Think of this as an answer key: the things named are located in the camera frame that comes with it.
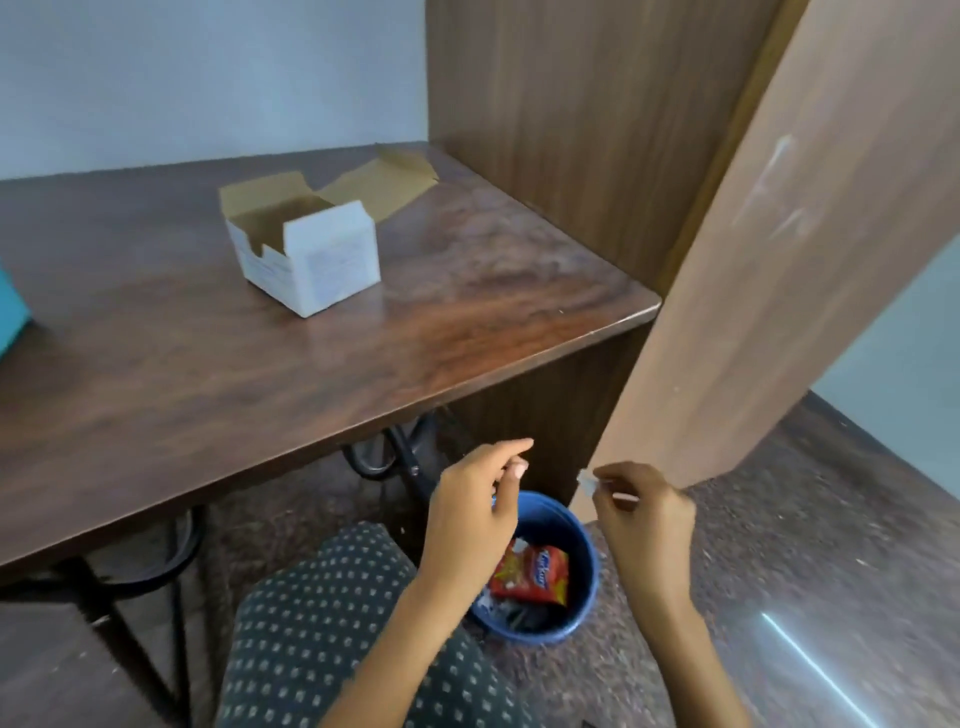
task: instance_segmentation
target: wooden partition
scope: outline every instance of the wooden partition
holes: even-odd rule
[[[804,5],[427,0],[430,139],[665,294]],[[647,332],[454,410],[535,437],[528,484],[567,501]]]
[[[730,470],[960,231],[957,68],[953,0],[811,0],[595,464]]]

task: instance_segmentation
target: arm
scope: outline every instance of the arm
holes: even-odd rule
[[[444,471],[430,499],[420,570],[320,728],[399,728],[430,663],[496,569],[516,530],[533,440],[483,445]],[[499,478],[496,505],[493,483]]]
[[[649,465],[596,470],[600,528],[636,625],[650,645],[679,728],[743,728],[746,709],[690,600],[690,539],[696,506]],[[614,498],[613,493],[632,496]]]

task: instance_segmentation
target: white paper scrap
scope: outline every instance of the white paper scrap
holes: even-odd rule
[[[600,481],[597,480],[596,475],[586,470],[582,470],[577,473],[577,482],[580,484],[581,488],[587,491],[587,495],[590,497],[593,497],[597,486],[600,485]]]

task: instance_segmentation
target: desk surface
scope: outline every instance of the desk surface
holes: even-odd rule
[[[0,359],[0,580],[649,321],[656,294],[466,167],[378,226],[383,281],[310,319],[246,283],[217,188],[372,148],[0,183],[35,314]]]

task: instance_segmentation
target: white cardboard box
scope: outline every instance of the white cardboard box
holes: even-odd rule
[[[220,207],[253,285],[306,318],[380,282],[376,223],[437,183],[423,156],[380,149],[321,190],[300,172],[220,189]]]

